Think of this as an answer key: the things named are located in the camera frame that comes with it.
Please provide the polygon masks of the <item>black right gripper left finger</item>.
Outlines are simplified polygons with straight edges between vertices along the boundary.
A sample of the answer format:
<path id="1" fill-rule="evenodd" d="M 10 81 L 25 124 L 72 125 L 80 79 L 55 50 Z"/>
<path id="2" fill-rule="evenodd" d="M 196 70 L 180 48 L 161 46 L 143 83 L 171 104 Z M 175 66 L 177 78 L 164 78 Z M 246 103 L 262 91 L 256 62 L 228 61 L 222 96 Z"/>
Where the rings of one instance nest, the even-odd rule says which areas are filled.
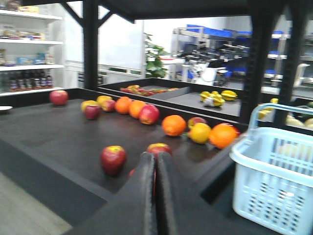
<path id="1" fill-rule="evenodd" d="M 156 159 L 144 152 L 120 191 L 67 235 L 154 235 L 153 188 Z"/>

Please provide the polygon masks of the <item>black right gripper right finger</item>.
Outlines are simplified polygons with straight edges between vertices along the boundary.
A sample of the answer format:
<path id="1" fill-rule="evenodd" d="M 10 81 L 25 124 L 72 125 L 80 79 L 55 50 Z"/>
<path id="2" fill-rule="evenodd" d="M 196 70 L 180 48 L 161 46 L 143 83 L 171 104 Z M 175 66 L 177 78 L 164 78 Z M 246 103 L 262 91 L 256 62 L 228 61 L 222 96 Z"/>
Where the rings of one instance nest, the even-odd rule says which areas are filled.
<path id="1" fill-rule="evenodd" d="M 233 235 L 231 224 L 188 186 L 168 153 L 159 153 L 156 217 L 160 235 Z"/>

